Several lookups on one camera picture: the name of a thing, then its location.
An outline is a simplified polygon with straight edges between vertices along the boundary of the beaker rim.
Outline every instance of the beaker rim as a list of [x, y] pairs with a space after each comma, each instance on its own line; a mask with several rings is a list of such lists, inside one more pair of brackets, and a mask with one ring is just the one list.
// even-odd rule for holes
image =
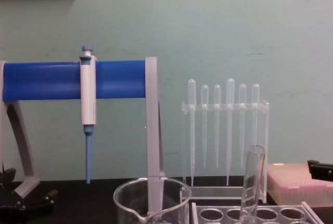
[[[181, 203], [173, 206], [173, 207], [170, 207], [170, 208], [166, 208], [166, 209], [163, 209], [161, 211], [158, 211], [157, 213], [160, 215], [160, 214], [165, 214], [167, 212], [170, 212], [170, 211], [173, 211], [177, 208], [180, 208], [184, 205], [186, 205], [188, 203], [188, 201], [190, 200], [191, 196], [192, 196], [192, 191], [191, 191], [191, 188], [186, 185], [184, 182], [180, 181], [180, 180], [177, 180], [177, 179], [173, 179], [173, 178], [169, 178], [169, 177], [164, 177], [164, 176], [156, 176], [156, 177], [152, 177], [152, 178], [159, 178], [160, 180], [168, 180], [168, 181], [173, 181], [173, 182], [176, 182], [178, 184], [180, 184], [183, 188], [185, 188], [187, 191], [188, 191], [188, 194], [186, 196], [186, 199], [184, 201], [182, 201]], [[128, 208], [128, 207], [125, 207], [124, 205], [120, 204], [117, 200], [116, 200], [116, 193], [119, 192], [121, 189], [123, 189], [124, 187], [130, 185], [130, 184], [133, 184], [133, 183], [136, 183], [136, 182], [140, 182], [140, 181], [147, 181], [148, 178], [138, 178], [138, 179], [135, 179], [135, 180], [131, 180], [131, 181], [128, 181], [128, 182], [125, 182], [123, 184], [121, 184], [119, 187], [116, 188], [116, 190], [114, 191], [113, 193], [113, 201], [114, 203], [120, 207], [121, 209], [123, 210], [126, 210], [126, 211], [129, 211], [133, 214], [135, 214], [137, 217], [139, 218], [142, 218], [142, 216], [140, 216], [137, 211], [131, 209], [131, 208]]]
[[249, 147], [248, 152], [251, 155], [257, 155], [257, 156], [262, 156], [266, 153], [265, 149], [262, 146], [259, 145], [252, 145]]

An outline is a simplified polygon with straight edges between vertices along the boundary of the mint green wall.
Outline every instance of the mint green wall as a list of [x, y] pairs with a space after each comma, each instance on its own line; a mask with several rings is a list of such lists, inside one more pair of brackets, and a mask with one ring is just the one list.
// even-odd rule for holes
[[[180, 105], [189, 78], [223, 89], [229, 77], [236, 87], [260, 83], [271, 104], [269, 162], [333, 163], [332, 18], [331, 0], [0, 0], [0, 56], [78, 61], [83, 44], [99, 60], [157, 56], [170, 176], [181, 174]], [[22, 108], [41, 178], [83, 179], [80, 102]], [[97, 116], [93, 177], [144, 176], [144, 100], [99, 100]], [[5, 166], [22, 179], [9, 124], [7, 137]]]

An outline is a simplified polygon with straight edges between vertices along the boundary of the glass beaker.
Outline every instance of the glass beaker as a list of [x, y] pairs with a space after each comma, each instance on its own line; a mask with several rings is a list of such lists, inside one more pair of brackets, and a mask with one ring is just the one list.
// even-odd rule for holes
[[263, 147], [257, 145], [249, 147], [241, 196], [240, 224], [255, 223], [264, 160], [265, 149]]
[[[149, 213], [148, 208], [152, 208], [151, 202], [148, 203], [151, 190], [157, 193], [153, 199], [156, 211]], [[113, 194], [113, 200], [117, 206], [117, 223], [189, 224], [190, 197], [189, 186], [176, 179], [149, 177], [129, 181], [119, 186]]]

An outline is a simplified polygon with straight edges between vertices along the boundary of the black countertop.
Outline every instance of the black countertop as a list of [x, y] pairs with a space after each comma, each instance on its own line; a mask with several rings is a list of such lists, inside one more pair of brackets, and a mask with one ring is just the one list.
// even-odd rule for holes
[[[40, 200], [53, 189], [59, 191], [55, 208], [52, 214], [30, 220], [27, 224], [74, 224], [117, 223], [117, 210], [113, 203], [113, 192], [128, 179], [93, 180], [90, 185], [85, 181], [43, 181], [25, 199], [26, 203]], [[220, 179], [214, 178], [216, 185], [223, 185]], [[242, 179], [235, 177], [230, 180], [231, 185], [240, 186]], [[198, 178], [197, 185], [204, 185], [207, 178]], [[201, 201], [198, 204], [214, 205], [209, 201]], [[231, 201], [224, 205], [239, 205], [239, 202]], [[325, 224], [333, 224], [333, 207], [320, 207], [313, 209]]]

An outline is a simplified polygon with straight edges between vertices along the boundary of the plastic dropper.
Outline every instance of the plastic dropper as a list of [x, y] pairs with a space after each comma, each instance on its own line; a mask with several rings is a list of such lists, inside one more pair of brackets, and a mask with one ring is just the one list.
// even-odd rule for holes
[[258, 104], [260, 99], [260, 86], [255, 83], [252, 85], [251, 102], [253, 106], [252, 113], [252, 144], [258, 144]]
[[233, 104], [235, 99], [235, 80], [229, 78], [227, 81], [226, 103], [228, 107], [227, 117], [227, 186], [229, 185], [229, 175], [231, 168], [232, 138], [233, 138]]
[[246, 85], [242, 83], [239, 86], [238, 103], [240, 104], [239, 111], [239, 148], [240, 148], [240, 165], [244, 164], [244, 141], [245, 141], [245, 103], [246, 103]]
[[209, 88], [207, 85], [201, 87], [201, 106], [202, 106], [202, 150], [203, 167], [206, 167], [207, 157], [207, 105], [209, 103]]
[[196, 82], [194, 79], [188, 80], [188, 106], [190, 118], [190, 172], [191, 172], [191, 186], [193, 186], [193, 178], [195, 172], [195, 150], [196, 150], [196, 137], [195, 137], [195, 110], [196, 110]]
[[215, 107], [215, 155], [216, 167], [219, 167], [219, 143], [220, 143], [220, 104], [221, 104], [221, 87], [214, 86], [214, 107]]

